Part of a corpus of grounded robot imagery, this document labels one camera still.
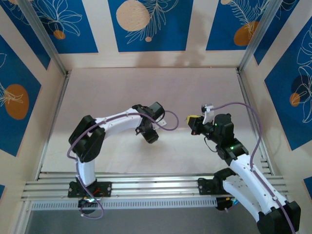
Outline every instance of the vent grille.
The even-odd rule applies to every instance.
[[[176,199],[125,199],[101,201],[105,209],[155,209],[155,208],[188,208],[188,207],[216,207],[214,197],[205,198],[176,198]],[[32,211],[43,210],[75,210],[78,201],[35,201]]]

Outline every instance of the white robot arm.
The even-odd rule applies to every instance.
[[[103,141],[114,134],[127,129],[135,129],[141,133],[148,143],[158,139],[155,131],[158,126],[164,126],[165,110],[155,102],[150,107],[135,105],[125,112],[105,118],[85,116],[69,138],[71,148],[76,154],[77,178],[70,183],[68,197],[84,197],[86,187],[96,197],[110,196],[111,183],[97,182],[95,176],[95,159],[99,155]]]
[[[199,193],[229,193],[254,217],[261,234],[291,234],[298,231],[299,205],[295,201],[288,202],[253,164],[247,149],[234,138],[231,115],[217,115],[213,122],[213,111],[211,104],[202,106],[204,116],[188,116],[188,125],[192,135],[203,134],[216,144],[218,155],[229,168],[215,173],[213,180],[198,179]],[[229,200],[218,209],[224,210],[232,204]]]

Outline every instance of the white tabletop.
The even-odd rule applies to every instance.
[[[66,158],[68,138],[85,115],[107,117],[135,104],[149,106],[155,101],[178,115],[179,128],[158,130],[159,140],[154,144],[135,136],[134,129],[107,138],[96,158],[97,172],[214,173],[227,167],[208,149],[203,136],[191,135],[186,117],[200,115],[203,103],[217,107],[243,102],[234,68],[83,68],[71,73],[42,171],[75,171],[74,162]],[[215,112],[220,113],[232,115],[235,137],[251,154],[256,139],[246,108],[234,105]],[[174,127],[170,114],[165,120],[168,128]],[[255,163],[262,170],[259,153]]]

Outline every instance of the aluminum rail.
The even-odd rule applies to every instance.
[[[265,175],[269,182],[283,195],[288,190],[281,176]],[[111,197],[104,199],[144,198],[192,198],[199,195],[197,179],[212,179],[212,174],[147,175],[147,174],[97,174],[98,181],[112,182]],[[21,199],[24,201],[77,200],[68,198],[69,183],[75,181],[75,173],[48,173],[38,181],[26,183]]]

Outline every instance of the metal frame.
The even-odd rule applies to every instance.
[[[246,48],[246,52],[238,66],[239,73],[241,73],[245,69],[249,60],[253,57],[255,50],[257,49],[259,43],[261,42],[272,20],[274,19],[275,14],[277,13],[282,2],[283,0],[270,0],[268,7],[263,13],[259,25],[256,31],[254,32],[253,37],[251,38]]]
[[[75,200],[68,198],[69,183],[75,180],[75,173],[40,174],[38,181],[28,181],[22,194],[23,201]],[[105,199],[156,199],[156,198],[199,198],[214,197],[199,195],[198,178],[213,179],[213,174],[108,174],[98,173],[98,181],[112,182],[110,198]],[[282,176],[266,175],[269,182],[283,195],[288,194]]]
[[[44,143],[42,154],[41,154],[41,157],[40,157],[40,161],[39,161],[39,164],[38,164],[38,167],[37,167],[37,172],[36,172],[34,180],[38,180],[38,178],[39,178],[39,175],[40,175],[40,172],[41,172],[41,169],[42,169],[42,165],[43,165],[43,161],[44,161],[45,155],[47,153],[48,144],[49,144],[50,138],[51,138],[53,130],[54,130],[55,123],[56,123],[58,115],[59,115],[60,107],[61,107],[62,102],[63,102],[63,98],[64,98],[65,91],[66,91],[66,88],[67,88],[67,85],[68,85],[70,74],[71,74],[70,71],[67,72],[65,80],[63,82],[62,89],[61,89],[61,92],[60,92],[60,95],[59,95],[59,98],[58,98],[57,106],[56,106],[55,111],[54,111],[54,115],[53,115],[53,119],[52,119],[51,128],[50,128],[50,131],[49,131],[49,135],[48,135],[48,137],[47,137],[47,139],[46,139],[46,141]]]
[[[250,91],[246,85],[246,79],[242,71],[252,58],[257,46],[262,40],[267,28],[275,16],[283,0],[271,1],[268,9],[264,13],[257,30],[252,37],[246,53],[237,68],[237,77],[245,103],[253,106],[249,99]],[[16,225],[11,234],[21,234],[25,232],[30,211],[34,210],[55,210],[55,209],[77,209],[77,200],[68,198],[67,192],[69,182],[74,180],[75,173],[41,173],[42,163],[46,154],[49,139],[52,135],[54,125],[61,107],[61,103],[69,81],[69,73],[62,63],[55,46],[44,30],[37,17],[31,3],[28,0],[17,0],[19,7],[26,19],[30,23],[48,55],[57,65],[57,68],[64,74],[65,80],[61,94],[56,106],[52,121],[51,130],[41,155],[36,173],[36,181],[28,181],[25,185],[21,198],[20,212],[16,215]],[[255,117],[248,110],[250,123],[256,138],[259,137],[258,125]],[[275,176],[271,166],[265,143],[261,141],[261,165],[265,177],[283,195],[288,194],[286,184],[281,176]],[[213,178],[212,174],[192,174],[192,175],[153,175],[153,174],[97,174],[98,181],[111,181],[112,196],[102,200],[106,209],[132,209],[132,208],[164,208],[164,207],[207,207],[216,206],[216,196],[199,195],[197,179],[203,177]]]
[[[254,107],[254,104],[250,101],[250,98],[249,98],[250,97],[250,90],[248,88],[248,85],[246,85],[247,81],[246,81],[244,75],[242,73],[240,73],[238,71],[238,69],[237,69],[237,78],[238,78],[238,82],[239,82],[240,89],[242,91],[242,95],[243,95],[245,103]],[[256,139],[259,139],[259,125],[256,121],[256,118],[249,108],[246,108],[246,109],[247,109],[250,125],[251,125],[252,130],[253,130],[253,134],[254,134]],[[265,145],[263,138],[261,139],[261,142],[259,145],[259,151],[261,153],[262,159],[265,159],[267,161],[268,167],[270,169],[270,173],[272,175],[275,175],[275,172],[274,172],[274,169],[272,167],[272,163],[271,163],[271,160],[269,157],[269,153],[268,153],[268,150],[267,150],[267,147]]]
[[[59,54],[52,43],[48,33],[44,29],[39,17],[37,16],[35,10],[33,9],[31,3],[28,0],[16,0],[19,5],[20,10],[24,14],[31,28],[35,32],[37,38],[40,40],[42,46],[50,56],[50,58],[55,62],[59,71],[65,76],[67,74],[65,65],[61,61]]]

